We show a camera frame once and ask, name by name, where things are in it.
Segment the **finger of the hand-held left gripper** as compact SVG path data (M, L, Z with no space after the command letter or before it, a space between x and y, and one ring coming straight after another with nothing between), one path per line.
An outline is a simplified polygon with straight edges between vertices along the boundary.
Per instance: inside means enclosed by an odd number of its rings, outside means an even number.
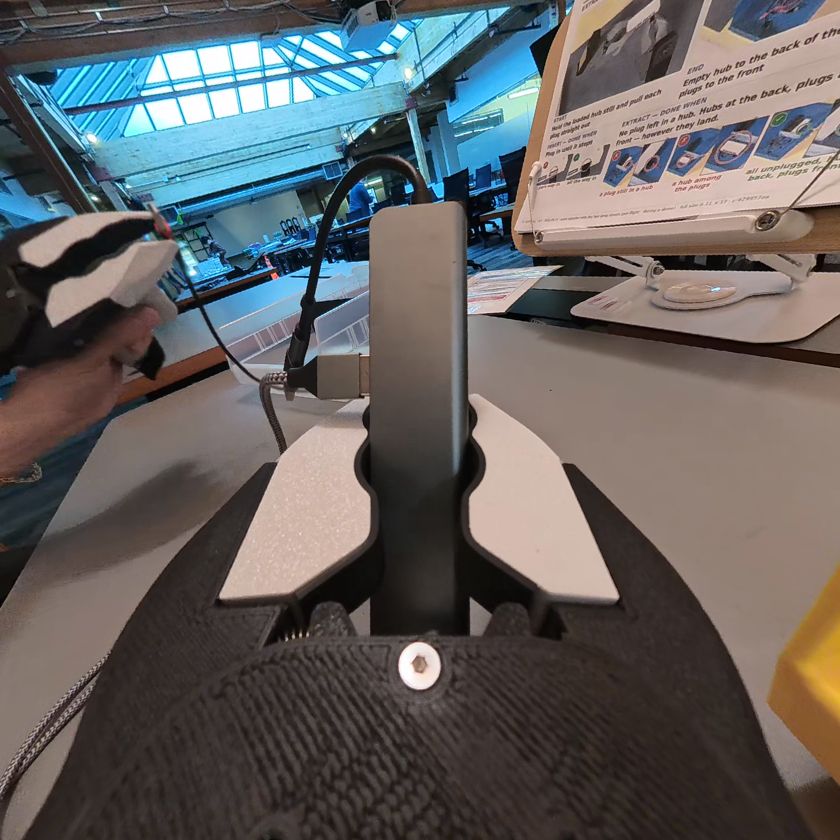
M159 281L179 255L174 241L140 241L86 275L58 281L47 293L45 316L49 325L59 327L104 301L125 309L152 308L163 322L174 321L176 305L159 288Z
M162 242L150 212L85 213L38 227L18 245L25 270L160 270Z

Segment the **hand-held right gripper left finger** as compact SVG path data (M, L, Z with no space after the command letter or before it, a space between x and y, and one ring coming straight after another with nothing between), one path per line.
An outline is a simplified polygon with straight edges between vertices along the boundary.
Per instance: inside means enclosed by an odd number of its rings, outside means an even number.
M346 403L278 458L227 578L226 606L296 600L309 611L338 602L349 613L381 572L372 553L376 510L362 475L367 398Z

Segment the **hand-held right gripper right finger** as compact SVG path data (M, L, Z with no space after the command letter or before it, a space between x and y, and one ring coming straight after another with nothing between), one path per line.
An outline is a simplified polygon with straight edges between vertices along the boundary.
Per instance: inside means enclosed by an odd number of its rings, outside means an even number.
M532 625L558 604L612 607L620 595L561 458L485 397L475 417L461 506L458 577L488 613L523 606Z

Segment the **grey usb hub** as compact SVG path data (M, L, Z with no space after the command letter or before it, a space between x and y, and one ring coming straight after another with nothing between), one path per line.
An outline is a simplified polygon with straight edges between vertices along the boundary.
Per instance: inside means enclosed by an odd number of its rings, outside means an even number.
M460 500L469 440L466 214L384 209L371 222L370 483L384 575L375 634L466 634Z

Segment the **yellow plastic bin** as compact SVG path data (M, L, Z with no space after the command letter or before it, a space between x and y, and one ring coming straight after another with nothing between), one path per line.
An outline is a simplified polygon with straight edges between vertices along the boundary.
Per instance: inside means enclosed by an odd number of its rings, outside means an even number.
M839 570L780 655L768 704L813 759L839 782Z

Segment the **person's left hand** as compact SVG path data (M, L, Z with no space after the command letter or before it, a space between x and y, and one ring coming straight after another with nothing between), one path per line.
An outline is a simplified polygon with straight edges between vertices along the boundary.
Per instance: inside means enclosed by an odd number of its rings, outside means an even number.
M141 359L159 323L151 308L135 308L69 360L23 369L1 405L1 478L25 478L37 458L103 419L123 389L123 359Z

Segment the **clear plastic tray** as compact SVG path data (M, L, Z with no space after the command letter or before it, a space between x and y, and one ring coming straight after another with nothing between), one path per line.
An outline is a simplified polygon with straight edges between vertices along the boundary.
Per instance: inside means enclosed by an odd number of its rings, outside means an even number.
M227 297L219 303L214 321L218 336L240 362L287 343L301 315L300 300L308 283L308 270L269 280L257 287ZM327 307L339 306L368 291L367 261L338 262L321 267L316 300Z

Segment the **glass skylight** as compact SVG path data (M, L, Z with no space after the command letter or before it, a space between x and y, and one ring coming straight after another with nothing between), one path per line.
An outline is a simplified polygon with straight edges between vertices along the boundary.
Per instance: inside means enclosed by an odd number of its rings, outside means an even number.
M131 138L360 91L418 24L368 49L323 30L72 67L49 91L89 142Z

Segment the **paper with red label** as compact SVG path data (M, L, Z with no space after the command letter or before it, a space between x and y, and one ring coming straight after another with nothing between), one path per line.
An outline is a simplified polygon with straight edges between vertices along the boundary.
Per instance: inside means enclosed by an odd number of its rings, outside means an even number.
M507 313L538 281L551 276L556 269L556 266L535 266L485 270L468 277L467 315L489 316Z

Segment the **black office chair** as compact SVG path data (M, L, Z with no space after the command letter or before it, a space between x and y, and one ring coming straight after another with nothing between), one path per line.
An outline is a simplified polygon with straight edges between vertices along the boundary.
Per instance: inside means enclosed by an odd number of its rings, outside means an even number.
M522 146L513 152L499 155L500 170L507 190L507 202L510 204L515 203L517 199L526 151L527 147Z

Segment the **ceiling projector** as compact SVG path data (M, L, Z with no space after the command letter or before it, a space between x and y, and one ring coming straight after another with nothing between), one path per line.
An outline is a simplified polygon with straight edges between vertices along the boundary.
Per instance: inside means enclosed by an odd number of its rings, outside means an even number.
M378 49L396 24L394 3L352 1L347 4L339 33L342 49L347 53Z

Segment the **printed instruction sheet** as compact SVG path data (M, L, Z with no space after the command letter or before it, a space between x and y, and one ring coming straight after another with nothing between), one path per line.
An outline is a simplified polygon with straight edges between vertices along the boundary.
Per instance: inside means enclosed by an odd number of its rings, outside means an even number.
M838 2L574 2L519 233L838 204Z

